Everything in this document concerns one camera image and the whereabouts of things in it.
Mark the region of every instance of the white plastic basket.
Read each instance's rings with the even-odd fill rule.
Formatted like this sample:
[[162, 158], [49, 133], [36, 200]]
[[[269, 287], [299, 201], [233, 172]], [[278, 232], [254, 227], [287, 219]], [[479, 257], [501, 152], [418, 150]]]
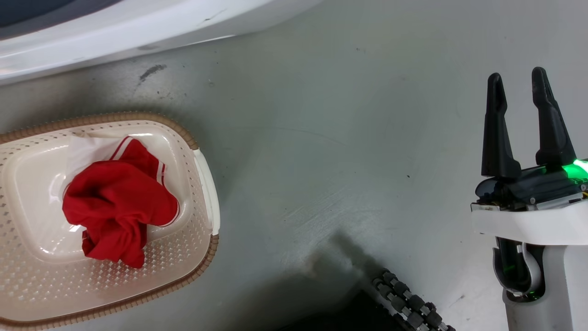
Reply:
[[[72, 134], [139, 139], [168, 167], [177, 221], [150, 227], [145, 265], [88, 259], [59, 189]], [[194, 281], [212, 261], [220, 212], [206, 160], [179, 124], [155, 114], [77, 118], [0, 135], [0, 327], [39, 330], [136, 306]]]

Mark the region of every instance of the basket handle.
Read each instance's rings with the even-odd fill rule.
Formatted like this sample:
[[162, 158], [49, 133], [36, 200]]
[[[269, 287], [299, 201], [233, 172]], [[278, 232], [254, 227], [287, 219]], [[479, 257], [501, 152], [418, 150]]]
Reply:
[[215, 182], [200, 148], [194, 151], [194, 160], [196, 161], [196, 169], [198, 170], [198, 177], [200, 178], [200, 185], [204, 195], [206, 214], [208, 215], [208, 221], [212, 225], [212, 235], [215, 236], [219, 234], [221, 227], [221, 208], [219, 207], [219, 198], [216, 195]]

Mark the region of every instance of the gray floor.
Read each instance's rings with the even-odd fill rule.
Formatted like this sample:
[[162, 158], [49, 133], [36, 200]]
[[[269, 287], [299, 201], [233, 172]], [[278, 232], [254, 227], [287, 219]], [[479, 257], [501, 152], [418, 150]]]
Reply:
[[[587, 157], [587, 7], [328, 0], [262, 33], [0, 88], [0, 131], [98, 112], [171, 116], [217, 184], [221, 244], [200, 279], [62, 330], [271, 329], [344, 298], [370, 258], [457, 330], [506, 330], [493, 238], [469, 220], [486, 79], [503, 74], [524, 167], [539, 147], [535, 65]], [[141, 82], [155, 65], [165, 69]]]

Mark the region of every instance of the brown woven rim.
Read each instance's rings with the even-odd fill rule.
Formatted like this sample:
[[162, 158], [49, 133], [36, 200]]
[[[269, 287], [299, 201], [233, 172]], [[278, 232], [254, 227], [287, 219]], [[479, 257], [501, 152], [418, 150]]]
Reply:
[[[0, 134], [0, 144], [8, 143], [10, 141], [31, 137], [37, 134], [49, 133], [51, 131], [63, 130], [72, 127], [79, 127], [82, 125], [102, 124], [110, 122], [121, 122], [121, 121], [153, 121], [168, 126], [169, 128], [176, 131], [185, 141], [188, 143], [191, 149], [197, 150], [198, 144], [190, 133], [178, 123], [170, 120], [167, 117], [151, 114], [148, 112], [117, 112], [113, 114], [104, 114], [88, 117], [73, 118], [70, 120], [52, 122], [42, 124], [32, 128], [21, 129], [13, 131], [7, 134]], [[84, 310], [83, 312], [53, 317], [50, 319], [34, 320], [30, 322], [21, 322], [16, 320], [9, 320], [0, 317], [0, 327], [8, 330], [45, 330], [52, 327], [60, 327], [64, 325], [70, 325], [86, 320], [91, 320], [97, 317], [106, 316], [115, 312], [138, 306], [142, 303], [149, 302], [153, 299], [164, 296], [168, 293], [172, 293], [175, 290], [179, 290], [182, 287], [192, 283], [196, 280], [211, 264], [212, 259], [216, 254], [216, 249], [219, 244], [219, 236], [211, 236], [211, 243], [208, 246], [206, 256], [200, 262], [198, 267], [183, 276], [180, 279], [174, 280], [166, 285], [157, 287], [151, 291], [130, 297], [125, 300], [121, 300], [115, 303], [111, 303], [105, 306]]]

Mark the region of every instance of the red cloth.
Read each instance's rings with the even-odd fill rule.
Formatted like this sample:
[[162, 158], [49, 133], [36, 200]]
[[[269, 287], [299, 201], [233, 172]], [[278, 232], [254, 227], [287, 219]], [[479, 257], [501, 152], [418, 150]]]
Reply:
[[138, 140], [126, 137], [110, 160], [92, 163], [73, 178], [63, 211], [70, 224], [86, 227], [85, 256], [143, 266], [147, 224], [168, 225], [179, 213], [163, 185], [164, 170]]

